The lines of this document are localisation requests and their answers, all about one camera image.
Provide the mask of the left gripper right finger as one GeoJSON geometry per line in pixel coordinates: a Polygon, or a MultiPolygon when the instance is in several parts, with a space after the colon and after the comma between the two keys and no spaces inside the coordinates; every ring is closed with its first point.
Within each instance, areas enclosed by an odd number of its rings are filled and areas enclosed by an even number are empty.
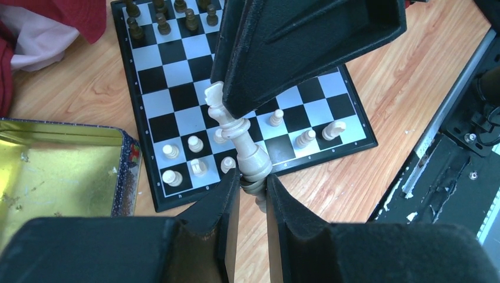
{"type": "Polygon", "coordinates": [[[267,177],[272,282],[498,282],[467,229],[455,225],[330,223],[267,177]]]}

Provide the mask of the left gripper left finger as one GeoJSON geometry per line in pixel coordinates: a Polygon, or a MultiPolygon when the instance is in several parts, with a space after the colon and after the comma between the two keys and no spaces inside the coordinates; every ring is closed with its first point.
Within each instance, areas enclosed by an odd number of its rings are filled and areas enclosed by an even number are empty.
{"type": "Polygon", "coordinates": [[[240,171],[174,217],[43,217],[1,254],[2,282],[232,282],[240,171]]]}

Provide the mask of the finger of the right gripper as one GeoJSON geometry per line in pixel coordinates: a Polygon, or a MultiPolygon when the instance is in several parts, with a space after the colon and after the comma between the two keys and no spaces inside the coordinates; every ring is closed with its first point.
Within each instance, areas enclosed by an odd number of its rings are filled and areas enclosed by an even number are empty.
{"type": "Polygon", "coordinates": [[[211,83],[225,81],[231,70],[236,36],[247,2],[244,0],[230,0],[225,1],[223,5],[215,57],[210,74],[211,83]]]}
{"type": "Polygon", "coordinates": [[[404,1],[248,1],[223,105],[238,119],[406,29],[404,1]]]}

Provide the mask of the black white chess board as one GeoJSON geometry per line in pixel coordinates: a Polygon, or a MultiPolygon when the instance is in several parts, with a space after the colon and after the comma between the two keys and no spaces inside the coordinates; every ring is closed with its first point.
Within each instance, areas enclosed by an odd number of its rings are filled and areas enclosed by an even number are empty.
{"type": "MultiPolygon", "coordinates": [[[[170,31],[159,31],[152,1],[113,1],[116,28],[134,118],[156,212],[195,202],[235,165],[236,148],[222,141],[208,114],[205,89],[219,39],[208,12],[188,1],[196,30],[164,1],[170,31]]],[[[293,86],[266,102],[231,95],[249,135],[284,175],[377,146],[378,142],[345,65],[293,86]]]]}

